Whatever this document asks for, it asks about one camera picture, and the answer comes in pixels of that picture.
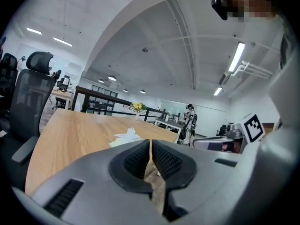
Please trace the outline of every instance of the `office chair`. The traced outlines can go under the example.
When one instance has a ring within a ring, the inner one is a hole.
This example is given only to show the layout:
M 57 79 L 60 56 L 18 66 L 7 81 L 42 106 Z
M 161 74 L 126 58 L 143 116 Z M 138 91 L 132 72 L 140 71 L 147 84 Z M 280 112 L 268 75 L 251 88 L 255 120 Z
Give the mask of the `office chair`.
M 220 127 L 220 131 L 217 130 L 216 136 L 224 136 L 226 133 L 226 128 L 227 128 L 227 126 L 225 124 L 223 124 L 222 127 Z
M 59 82 L 57 82 L 57 86 L 59 87 L 59 90 L 67 91 L 68 85 L 69 85 L 69 80 L 68 80 L 68 79 L 65 79 L 65 78 L 62 78 Z M 67 102 L 65 99 L 56 97 L 55 100 L 56 100 L 56 106 L 52 107 L 52 110 L 53 110 L 55 107 L 58 107 L 58 108 L 65 108 L 66 102 Z
M 55 100 L 56 100 L 56 106 L 52 107 L 52 110 L 53 110 L 55 107 L 58 107 L 58 108 L 65 108 L 66 102 L 67 102 L 65 99 L 56 97 Z
M 13 94 L 15 91 L 15 82 L 17 79 L 17 58 L 6 53 L 0 63 L 0 95 L 4 98 L 1 100 L 0 110 L 9 109 Z
M 49 52 L 34 52 L 20 72 L 10 108 L 10 130 L 0 138 L 0 159 L 12 186 L 24 190 L 27 168 L 38 141 L 44 106 L 54 87 Z

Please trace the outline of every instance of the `table surface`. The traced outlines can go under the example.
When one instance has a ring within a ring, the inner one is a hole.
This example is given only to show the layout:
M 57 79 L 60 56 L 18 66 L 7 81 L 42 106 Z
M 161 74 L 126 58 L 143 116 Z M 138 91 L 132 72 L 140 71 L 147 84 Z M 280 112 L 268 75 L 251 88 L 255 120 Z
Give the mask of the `table surface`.
M 176 133 L 134 118 L 57 109 L 32 153 L 25 193 L 31 195 L 46 179 L 76 159 L 110 148 L 108 143 L 117 138 L 114 134 L 126 133 L 128 128 L 134 128 L 142 139 L 174 142 L 178 136 Z
M 156 119 L 156 121 L 158 122 L 163 122 L 165 124 L 169 124 L 170 126 L 175 126 L 175 127 L 178 127 L 178 128 L 183 128 L 185 126 L 185 124 L 179 124 L 177 122 L 174 122 L 172 120 L 168 120 L 167 122 L 164 120 L 164 119 Z
M 52 90 L 51 95 L 52 96 L 60 96 L 60 97 L 64 97 L 64 98 L 71 98 L 72 97 L 71 92 L 68 92 L 68 91 L 67 92 L 62 92 L 60 90 L 58 90 L 58 91 Z

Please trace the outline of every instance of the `chair armrest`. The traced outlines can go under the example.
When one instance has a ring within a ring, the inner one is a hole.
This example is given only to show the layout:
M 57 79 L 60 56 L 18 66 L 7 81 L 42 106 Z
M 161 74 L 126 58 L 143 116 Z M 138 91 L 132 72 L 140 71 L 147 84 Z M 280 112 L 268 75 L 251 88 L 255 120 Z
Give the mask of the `chair armrest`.
M 38 137 L 31 137 L 17 152 L 15 152 L 11 159 L 17 163 L 24 164 L 32 154 L 37 141 Z

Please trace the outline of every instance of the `arched ceiling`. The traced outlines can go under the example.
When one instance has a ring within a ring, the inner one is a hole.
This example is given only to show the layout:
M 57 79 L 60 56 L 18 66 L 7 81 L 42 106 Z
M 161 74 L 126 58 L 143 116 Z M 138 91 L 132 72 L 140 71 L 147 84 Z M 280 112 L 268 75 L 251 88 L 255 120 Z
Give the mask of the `arched ceiling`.
M 166 0 L 124 25 L 84 76 L 95 82 L 106 79 L 110 86 L 107 77 L 115 75 L 119 90 L 148 89 L 153 96 L 171 84 L 213 94 L 239 41 L 246 44 L 243 60 L 275 72 L 282 33 L 278 17 L 223 21 L 210 0 Z M 248 74 L 239 79 L 237 88 L 253 80 Z M 224 86 L 222 95 L 230 98 L 237 88 Z

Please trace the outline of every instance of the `black vent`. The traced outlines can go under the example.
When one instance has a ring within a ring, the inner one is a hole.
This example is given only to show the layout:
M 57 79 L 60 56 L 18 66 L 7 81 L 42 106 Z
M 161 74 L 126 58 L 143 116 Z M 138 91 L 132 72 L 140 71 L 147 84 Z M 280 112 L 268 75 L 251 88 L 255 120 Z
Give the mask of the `black vent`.
M 152 156 L 157 169 L 164 179 L 172 177 L 182 167 L 182 160 L 179 157 L 174 156 L 155 143 L 152 144 Z
M 144 179 L 149 161 L 149 146 L 143 146 L 124 159 L 125 169 L 133 176 Z
M 216 159 L 215 163 L 220 163 L 220 164 L 223 164 L 223 165 L 226 165 L 226 166 L 229 166 L 229 167 L 235 167 L 237 165 L 237 162 L 222 159 L 222 158 Z
M 59 218 L 78 193 L 82 185 L 83 182 L 71 179 L 45 206 L 45 210 Z
M 225 78 L 226 78 L 226 75 L 223 74 L 220 81 L 219 81 L 219 85 L 222 85 L 222 82 L 224 81 Z

